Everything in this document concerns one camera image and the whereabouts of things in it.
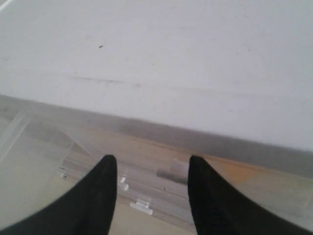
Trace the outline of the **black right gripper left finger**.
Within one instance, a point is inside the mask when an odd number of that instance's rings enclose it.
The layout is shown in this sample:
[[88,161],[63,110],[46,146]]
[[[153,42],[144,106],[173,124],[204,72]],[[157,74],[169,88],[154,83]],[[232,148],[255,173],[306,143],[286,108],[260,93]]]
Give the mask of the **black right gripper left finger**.
[[104,156],[72,189],[2,235],[107,235],[117,199],[117,161]]

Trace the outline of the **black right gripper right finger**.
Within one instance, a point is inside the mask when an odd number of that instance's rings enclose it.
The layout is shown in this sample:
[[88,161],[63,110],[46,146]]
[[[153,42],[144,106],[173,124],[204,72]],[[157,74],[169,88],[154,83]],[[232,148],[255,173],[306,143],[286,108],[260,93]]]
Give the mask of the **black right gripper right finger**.
[[191,156],[188,196],[199,235],[311,235],[239,192],[204,158]]

